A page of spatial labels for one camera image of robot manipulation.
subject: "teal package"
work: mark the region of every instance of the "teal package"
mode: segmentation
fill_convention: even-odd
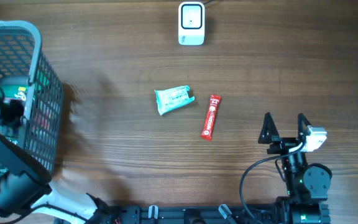
[[[188,85],[178,86],[168,90],[154,90],[157,95],[157,107],[160,115],[171,110],[185,106],[195,100],[195,97],[189,98]]]

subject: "mesh basket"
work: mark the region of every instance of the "mesh basket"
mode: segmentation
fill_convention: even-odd
[[[64,92],[41,46],[33,24],[0,21],[0,85],[28,86],[17,145],[52,174]]]

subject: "red tube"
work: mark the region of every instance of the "red tube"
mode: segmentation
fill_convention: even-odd
[[[211,99],[209,101],[209,110],[206,114],[205,124],[203,132],[201,133],[201,137],[203,139],[212,140],[212,131],[214,129],[216,113],[218,112],[218,106],[221,102],[222,97],[217,95],[211,95]]]

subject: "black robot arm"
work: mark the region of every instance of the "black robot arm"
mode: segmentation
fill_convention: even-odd
[[[9,170],[0,177],[0,217],[40,212],[71,223],[92,224],[329,224],[328,206],[322,202],[328,198],[332,172],[306,161],[306,153],[319,148],[325,139],[326,131],[312,127],[303,114],[298,117],[298,137],[282,138],[267,113],[258,142],[270,144],[267,154],[277,156],[262,162],[281,159],[288,196],[245,207],[140,208],[108,206],[99,198],[61,188],[36,159],[0,134],[0,163]],[[58,219],[56,223],[67,222]]]

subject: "wooden table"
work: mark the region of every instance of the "wooden table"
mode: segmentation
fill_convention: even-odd
[[[224,1],[206,9],[206,40],[177,41],[178,2],[0,6],[34,23],[65,83],[54,179],[118,205],[240,204],[240,176],[267,157],[271,112],[282,136],[297,114],[328,140],[308,154],[333,171],[333,223],[358,223],[358,2]],[[194,103],[165,116],[154,90],[189,85]],[[213,141],[200,138],[211,94]],[[273,162],[246,179],[250,203],[285,195]],[[50,223],[31,215],[21,223]]]

